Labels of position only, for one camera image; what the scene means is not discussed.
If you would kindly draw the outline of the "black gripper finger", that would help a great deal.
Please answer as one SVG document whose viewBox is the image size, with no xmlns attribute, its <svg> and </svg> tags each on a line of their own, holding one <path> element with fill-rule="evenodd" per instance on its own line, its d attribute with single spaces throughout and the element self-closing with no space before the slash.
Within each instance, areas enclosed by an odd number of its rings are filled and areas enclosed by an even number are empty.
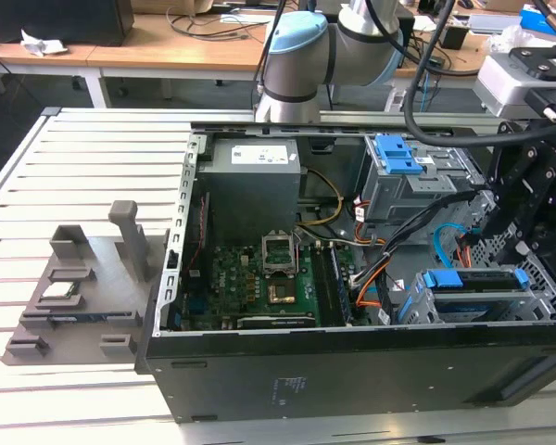
<svg viewBox="0 0 556 445">
<path fill-rule="evenodd" d="M 493 148 L 487 179 L 496 207 L 488 216 L 486 235 L 499 235 L 510 225 L 517 237 L 530 235 L 556 180 L 550 155 L 551 148 L 543 141 Z"/>
</svg>

